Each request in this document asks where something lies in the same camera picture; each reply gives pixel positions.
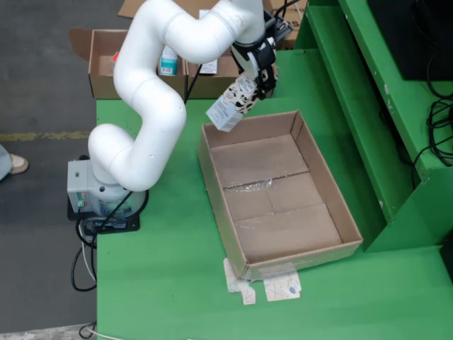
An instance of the green workbench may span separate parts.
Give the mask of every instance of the green workbench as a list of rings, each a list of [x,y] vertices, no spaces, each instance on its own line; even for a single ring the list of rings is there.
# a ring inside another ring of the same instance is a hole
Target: green workbench
[[[250,115],[299,109],[365,240],[386,226],[376,192],[323,53],[277,53],[275,97]],[[123,339],[451,339],[453,286],[436,246],[363,252],[299,272],[302,296],[255,305],[227,290],[226,257],[196,146],[212,100],[189,101],[188,121],[138,232],[98,240],[99,332]],[[98,123],[132,136],[140,117],[122,101],[97,101]],[[400,239],[386,238],[399,244]]]

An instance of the person's foot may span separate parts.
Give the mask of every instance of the person's foot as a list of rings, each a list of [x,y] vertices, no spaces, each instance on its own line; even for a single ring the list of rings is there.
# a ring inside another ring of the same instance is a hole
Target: person's foot
[[[11,156],[11,162],[13,168],[9,172],[10,174],[20,174],[28,169],[28,162],[25,158],[18,156],[17,154],[9,154]]]

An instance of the paper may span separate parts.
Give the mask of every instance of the paper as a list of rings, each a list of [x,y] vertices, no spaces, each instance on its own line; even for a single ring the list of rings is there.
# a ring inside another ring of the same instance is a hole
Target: paper
[[[224,259],[224,269],[226,277],[226,286],[230,293],[241,293],[242,301],[245,305],[253,305],[256,302],[256,293],[252,287],[249,287],[249,281],[237,280],[233,273],[228,258]]]
[[[263,282],[266,297],[270,302],[300,298],[302,287],[296,271],[265,278]]]

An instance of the gray floor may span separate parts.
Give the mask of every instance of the gray floor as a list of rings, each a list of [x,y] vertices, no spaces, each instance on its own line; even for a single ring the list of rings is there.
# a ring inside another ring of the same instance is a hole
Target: gray floor
[[[0,1],[0,137],[91,130],[96,104],[71,27],[126,28],[122,0]],[[96,318],[96,293],[72,290],[79,248],[66,219],[67,162],[86,140],[2,143],[30,162],[0,182],[0,334],[83,324]],[[91,284],[82,266],[80,285]]]

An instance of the cardboard box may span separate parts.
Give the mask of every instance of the cardboard box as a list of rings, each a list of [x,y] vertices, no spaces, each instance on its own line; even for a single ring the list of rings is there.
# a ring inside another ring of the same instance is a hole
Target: cardboard box
[[[363,239],[299,111],[202,126],[198,156],[237,278],[262,279],[354,253]]]
[[[69,39],[72,49],[88,61],[88,78],[93,97],[97,99],[118,99],[113,84],[112,58],[121,49],[126,38],[126,30],[89,30],[72,28]],[[184,98],[185,64],[178,58],[178,71],[175,76],[159,76]]]
[[[134,18],[139,7],[146,0],[125,0],[122,4],[119,16],[125,16],[126,18]],[[188,12],[194,18],[198,18],[200,9],[211,9],[219,0],[173,0],[186,12]],[[271,8],[270,0],[263,0],[263,6],[265,9]]]
[[[276,14],[277,10],[285,4],[284,0],[268,0],[265,2],[265,8],[272,14]],[[286,37],[285,40],[277,44],[277,50],[292,50],[296,43],[299,28],[304,17],[305,8],[308,0],[300,0],[297,2],[300,12],[297,10],[296,5],[291,5],[287,8],[285,20],[291,24],[294,30]]]
[[[292,50],[294,48],[299,34],[300,25],[302,23],[299,12],[294,9],[286,11],[285,20],[291,24],[294,30],[284,40],[277,43],[277,50]]]
[[[301,11],[305,10],[306,4],[308,0],[299,0],[296,4],[299,7]],[[297,10],[296,4],[293,4],[289,7],[287,7],[288,10]],[[285,5],[285,0],[266,0],[263,2],[264,8],[267,9],[268,11],[273,11],[273,10],[278,10],[281,8],[283,5]]]
[[[185,62],[185,73],[188,75],[188,87],[197,73],[199,65]],[[190,99],[218,99],[224,91],[239,77],[239,69],[228,49],[217,60],[217,74],[200,74],[190,92]],[[275,90],[268,92],[267,97],[273,96]]]

